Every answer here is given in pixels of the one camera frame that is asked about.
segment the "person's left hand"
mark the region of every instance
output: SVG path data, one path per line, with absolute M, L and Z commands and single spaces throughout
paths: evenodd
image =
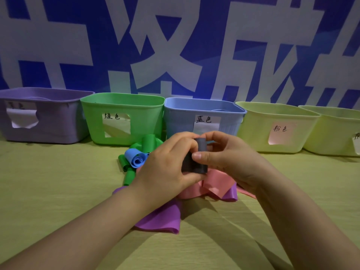
M 182 174 L 182 162 L 186 154 L 198 151 L 192 132 L 180 132 L 166 140 L 151 152 L 129 187 L 135 189 L 152 210 L 173 199 L 180 192 L 201 180 L 205 175 Z

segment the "yellow bin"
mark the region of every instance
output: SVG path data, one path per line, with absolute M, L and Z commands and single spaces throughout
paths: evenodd
M 320 115 L 286 104 L 236 102 L 248 112 L 237 136 L 258 152 L 296 153 Z
M 353 138 L 360 132 L 360 111 L 320 106 L 299 106 L 321 115 L 304 149 L 325 155 L 360 156 Z

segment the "table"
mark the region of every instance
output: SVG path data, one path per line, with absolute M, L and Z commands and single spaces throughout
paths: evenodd
M 126 148 L 0 137 L 0 262 L 111 195 Z M 264 154 L 360 246 L 360 158 Z M 255 199 L 183 203 L 179 235 L 131 231 L 98 269 L 292 269 Z

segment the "human hand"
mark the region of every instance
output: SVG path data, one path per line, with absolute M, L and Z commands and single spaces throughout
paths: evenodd
M 265 158 L 236 136 L 214 131 L 204 133 L 201 137 L 214 142 L 208 145 L 208 151 L 193 153 L 193 160 L 227 173 L 252 194 L 255 194 L 261 184 L 281 174 Z
M 196 152 L 198 144 L 192 132 L 174 134 L 156 150 L 151 152 L 141 170 L 129 187 L 137 188 L 146 204 L 157 209 L 173 199 L 187 187 L 204 180 L 206 175 L 182 174 L 182 162 L 186 154 Z

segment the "white label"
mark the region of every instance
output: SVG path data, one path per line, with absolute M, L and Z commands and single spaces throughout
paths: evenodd
M 5 104 L 13 128 L 30 129 L 38 124 L 35 102 L 5 101 Z
M 360 155 L 360 132 L 356 133 L 353 136 L 352 142 L 354 143 L 354 149 L 356 154 Z
M 269 145 L 292 145 L 296 123 L 292 121 L 277 121 L 272 124 Z
M 202 135 L 205 132 L 218 131 L 220 128 L 221 117 L 210 115 L 195 115 L 193 132 Z
M 119 137 L 131 134 L 130 117 L 122 113 L 103 113 L 105 137 Z

